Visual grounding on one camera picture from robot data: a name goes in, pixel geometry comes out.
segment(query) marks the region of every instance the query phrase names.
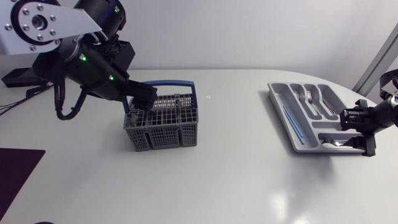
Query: white tabletop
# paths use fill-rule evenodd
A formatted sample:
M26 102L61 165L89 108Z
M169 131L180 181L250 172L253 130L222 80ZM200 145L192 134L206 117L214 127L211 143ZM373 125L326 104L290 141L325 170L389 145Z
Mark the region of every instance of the white tabletop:
M2 223L398 222L398 129L376 135L370 158L297 154L267 83L327 83L350 107L362 98L356 93L276 70L130 74L195 82L198 146L134 152L121 103L88 97L75 119L59 121L53 92L45 92L0 117L0 147L47 151ZM21 99L25 89L0 86L0 105ZM73 106L79 91L69 80L66 103Z

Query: gray cutlery tray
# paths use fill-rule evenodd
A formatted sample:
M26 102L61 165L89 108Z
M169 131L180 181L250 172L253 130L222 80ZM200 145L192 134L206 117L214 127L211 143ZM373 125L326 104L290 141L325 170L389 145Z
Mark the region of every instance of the gray cutlery tray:
M352 137L362 136L355 130L341 130L339 114L348 107L330 86L326 84L270 82L268 87L269 97L287 130L296 152L364 152L362 149L335 146L324 142L325 138L345 142ZM313 106L308 102L307 91L309 90L311 91L313 104L318 108L320 114L317 114ZM294 128L284 113L284 107L301 131L305 144L302 144L296 135Z

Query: gray plastic basket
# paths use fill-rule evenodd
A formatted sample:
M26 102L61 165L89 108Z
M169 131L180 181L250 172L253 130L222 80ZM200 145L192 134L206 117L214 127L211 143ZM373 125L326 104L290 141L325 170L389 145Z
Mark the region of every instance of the gray plastic basket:
M124 129L136 151L171 149L197 145L198 108L193 82L159 80L150 85L190 86L192 94L158 96L152 111L134 109L125 115Z

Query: black device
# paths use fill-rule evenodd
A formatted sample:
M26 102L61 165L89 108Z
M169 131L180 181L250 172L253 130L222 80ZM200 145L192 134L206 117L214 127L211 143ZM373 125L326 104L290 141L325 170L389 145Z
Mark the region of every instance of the black device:
M376 139L374 135L390 126L398 127L398 102L394 93L398 90L398 70L385 73L380 78L380 97L384 100L375 107L368 107L366 100L358 100L356 106L340 113L343 131L355 129L363 136L348 140L344 146L364 149L364 156L376 155Z
M11 20L1 31L4 43L0 52L41 52L32 67L38 77L54 84L58 118L74 118L87 95L124 104L127 96L133 96L136 108L152 109L157 89L129 80L127 69L136 53L117 35L126 23L126 12L118 0L79 0L74 9L60 6L56 0L13 2ZM72 15L78 16L81 24L71 25ZM67 115L62 113L65 77L81 86L80 97Z
M49 81L38 77L33 68L17 68L3 77L2 82L8 87L44 86Z

